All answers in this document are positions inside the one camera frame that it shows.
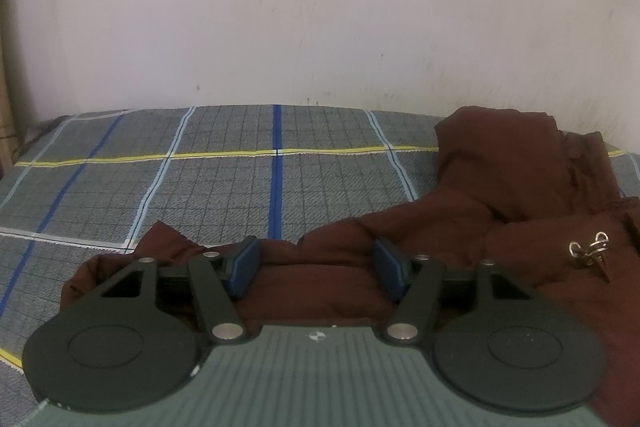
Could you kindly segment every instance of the gray checkered fabric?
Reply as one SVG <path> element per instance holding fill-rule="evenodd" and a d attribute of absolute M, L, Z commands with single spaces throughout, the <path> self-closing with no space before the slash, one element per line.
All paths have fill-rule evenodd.
<path fill-rule="evenodd" d="M 19 358 L 79 264 L 131 251 L 158 219 L 203 245 L 278 230 L 296 241 L 436 184 L 436 152 L 387 148 L 435 147 L 440 118 L 283 106 L 274 129 L 274 114 L 271 105 L 87 113 L 39 140 L 0 180 L 0 349 Z M 640 195 L 640 158 L 611 160 L 621 190 Z M 0 357 L 0 426 L 33 407 L 24 375 Z"/>

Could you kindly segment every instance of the gray ribbed plate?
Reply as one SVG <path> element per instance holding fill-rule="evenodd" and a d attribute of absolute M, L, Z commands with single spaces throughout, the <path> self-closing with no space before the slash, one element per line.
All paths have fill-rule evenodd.
<path fill-rule="evenodd" d="M 42 405 L 29 427 L 606 427 L 586 407 L 553 416 L 484 410 L 444 386 L 416 349 L 370 328 L 266 326 L 213 349 L 186 386 L 142 409 L 109 415 Z"/>

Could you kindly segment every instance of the bed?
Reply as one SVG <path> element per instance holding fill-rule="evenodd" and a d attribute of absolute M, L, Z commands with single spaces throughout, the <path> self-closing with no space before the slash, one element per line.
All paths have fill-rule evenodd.
<path fill-rule="evenodd" d="M 63 121 L 0 181 L 0 426 L 34 408 L 26 338 L 100 252 L 162 220 L 203 245 L 307 230 L 411 201 L 436 182 L 440 118 L 336 107 L 122 110 Z M 620 190 L 638 156 L 609 147 Z"/>

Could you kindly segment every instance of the brown fabric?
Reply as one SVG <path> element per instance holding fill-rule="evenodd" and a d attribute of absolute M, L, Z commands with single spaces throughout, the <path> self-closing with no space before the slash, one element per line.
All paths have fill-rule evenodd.
<path fill-rule="evenodd" d="M 252 328 L 277 322 L 379 326 L 394 306 L 372 272 L 376 237 L 450 267 L 491 258 L 600 334 L 607 374 L 591 405 L 614 427 L 633 425 L 640 420 L 640 201 L 619 197 L 600 134 L 565 136 L 546 114 L 472 107 L 456 111 L 436 132 L 433 192 L 320 227 L 297 245 L 263 240 L 262 267 L 237 303 L 241 317 Z M 610 238 L 611 284 L 596 269 L 578 269 L 568 254 L 570 241 L 588 245 L 601 230 Z M 156 223 L 132 255 L 87 261 L 65 283 L 61 307 L 131 259 L 184 264 L 202 251 Z M 181 313 L 193 321 L 188 305 Z"/>

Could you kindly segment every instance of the mattress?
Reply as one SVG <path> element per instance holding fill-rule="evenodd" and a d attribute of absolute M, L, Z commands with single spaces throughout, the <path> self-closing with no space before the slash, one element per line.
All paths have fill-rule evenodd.
<path fill-rule="evenodd" d="M 100 252 L 133 251 L 162 220 L 202 245 L 296 241 L 343 217 L 412 201 L 436 182 L 433 116 L 233 105 L 80 114 L 0 181 L 0 426 L 36 404 L 27 337 L 62 283 Z M 637 155 L 609 147 L 621 193 Z"/>

